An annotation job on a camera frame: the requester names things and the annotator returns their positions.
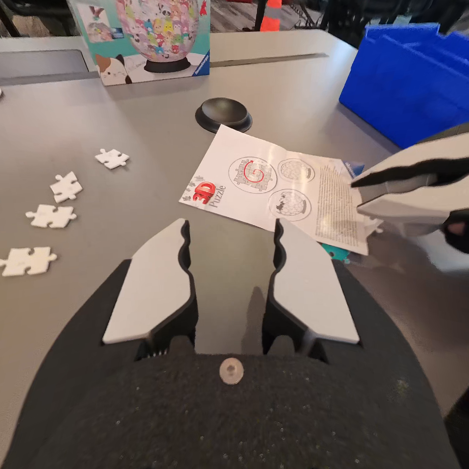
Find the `colourful puzzle ball box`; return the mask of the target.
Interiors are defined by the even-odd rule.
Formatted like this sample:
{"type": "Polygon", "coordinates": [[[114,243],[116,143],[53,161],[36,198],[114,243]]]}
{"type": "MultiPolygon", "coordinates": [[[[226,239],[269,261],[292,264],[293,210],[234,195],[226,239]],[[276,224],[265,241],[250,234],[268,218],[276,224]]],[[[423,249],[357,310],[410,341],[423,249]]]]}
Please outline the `colourful puzzle ball box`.
{"type": "Polygon", "coordinates": [[[105,86],[208,75],[210,1],[68,1],[105,86]]]}

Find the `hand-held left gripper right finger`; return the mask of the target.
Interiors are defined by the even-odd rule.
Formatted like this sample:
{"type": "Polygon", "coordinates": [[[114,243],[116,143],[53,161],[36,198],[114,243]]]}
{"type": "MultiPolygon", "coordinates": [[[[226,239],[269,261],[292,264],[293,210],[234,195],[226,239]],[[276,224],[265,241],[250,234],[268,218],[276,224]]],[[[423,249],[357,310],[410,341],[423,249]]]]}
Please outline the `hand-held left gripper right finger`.
{"type": "Polygon", "coordinates": [[[309,352],[317,340],[360,343],[333,260],[320,243],[286,219],[274,229],[274,271],[262,322],[266,355],[279,336],[294,352],[309,352]]]}

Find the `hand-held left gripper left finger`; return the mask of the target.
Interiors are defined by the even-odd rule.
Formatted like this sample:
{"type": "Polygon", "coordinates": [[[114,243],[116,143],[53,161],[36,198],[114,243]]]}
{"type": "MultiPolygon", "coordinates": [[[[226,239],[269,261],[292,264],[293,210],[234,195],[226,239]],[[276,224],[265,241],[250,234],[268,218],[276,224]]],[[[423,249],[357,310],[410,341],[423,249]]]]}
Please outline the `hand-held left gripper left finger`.
{"type": "Polygon", "coordinates": [[[186,336],[195,346],[198,307],[189,271],[190,223],[178,219],[132,256],[102,337],[104,345],[143,340],[154,355],[186,336]]]}

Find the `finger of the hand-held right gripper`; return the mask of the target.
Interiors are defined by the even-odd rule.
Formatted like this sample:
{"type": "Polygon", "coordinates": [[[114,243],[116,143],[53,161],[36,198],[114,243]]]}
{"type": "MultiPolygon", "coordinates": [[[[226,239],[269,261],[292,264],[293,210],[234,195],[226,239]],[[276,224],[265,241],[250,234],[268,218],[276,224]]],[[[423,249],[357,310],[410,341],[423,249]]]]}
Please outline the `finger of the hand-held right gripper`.
{"type": "Polygon", "coordinates": [[[396,181],[361,187],[357,211],[398,226],[405,234],[429,234],[451,223],[468,221],[468,181],[424,185],[423,181],[396,181]]]}
{"type": "Polygon", "coordinates": [[[456,182],[469,172],[469,134],[445,134],[388,157],[355,178],[351,186],[363,188],[384,184],[408,184],[430,177],[430,185],[456,182]]]}

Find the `blue object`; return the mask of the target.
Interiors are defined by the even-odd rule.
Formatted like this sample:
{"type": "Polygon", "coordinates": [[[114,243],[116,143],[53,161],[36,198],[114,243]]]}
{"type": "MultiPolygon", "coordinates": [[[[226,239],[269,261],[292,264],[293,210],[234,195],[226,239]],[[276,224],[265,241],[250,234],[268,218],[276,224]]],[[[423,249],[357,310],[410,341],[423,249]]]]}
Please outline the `blue object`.
{"type": "Polygon", "coordinates": [[[469,120],[469,40],[439,24],[366,27],[339,102],[405,149],[469,120]]]}

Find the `white printed instruction leaflet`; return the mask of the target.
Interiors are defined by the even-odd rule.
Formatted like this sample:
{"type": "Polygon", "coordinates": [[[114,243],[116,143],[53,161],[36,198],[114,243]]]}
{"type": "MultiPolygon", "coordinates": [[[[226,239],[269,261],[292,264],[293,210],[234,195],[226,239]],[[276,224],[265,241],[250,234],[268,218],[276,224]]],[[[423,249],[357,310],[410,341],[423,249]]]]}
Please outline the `white printed instruction leaflet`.
{"type": "Polygon", "coordinates": [[[221,126],[179,202],[270,232],[286,219],[320,243],[367,256],[362,197],[350,186],[363,167],[221,126]]]}

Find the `orange striped cones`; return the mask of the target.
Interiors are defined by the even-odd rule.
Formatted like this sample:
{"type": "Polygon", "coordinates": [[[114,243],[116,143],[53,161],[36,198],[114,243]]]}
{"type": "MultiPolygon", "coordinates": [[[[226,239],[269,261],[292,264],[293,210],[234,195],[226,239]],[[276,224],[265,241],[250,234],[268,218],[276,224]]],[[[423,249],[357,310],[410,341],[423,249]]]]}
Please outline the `orange striped cones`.
{"type": "Polygon", "coordinates": [[[259,2],[259,8],[262,10],[262,21],[259,26],[260,32],[279,32],[281,20],[281,0],[267,0],[259,2]]]}

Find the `black round stand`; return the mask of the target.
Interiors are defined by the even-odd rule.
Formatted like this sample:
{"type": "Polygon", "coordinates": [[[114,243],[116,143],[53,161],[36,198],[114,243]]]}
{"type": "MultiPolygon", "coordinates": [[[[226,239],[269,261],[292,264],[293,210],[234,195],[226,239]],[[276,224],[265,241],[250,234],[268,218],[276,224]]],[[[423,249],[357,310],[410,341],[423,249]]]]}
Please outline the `black round stand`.
{"type": "Polygon", "coordinates": [[[214,134],[220,126],[244,133],[253,124],[247,108],[242,103],[227,97],[215,97],[204,101],[197,108],[195,119],[199,126],[214,134]]]}

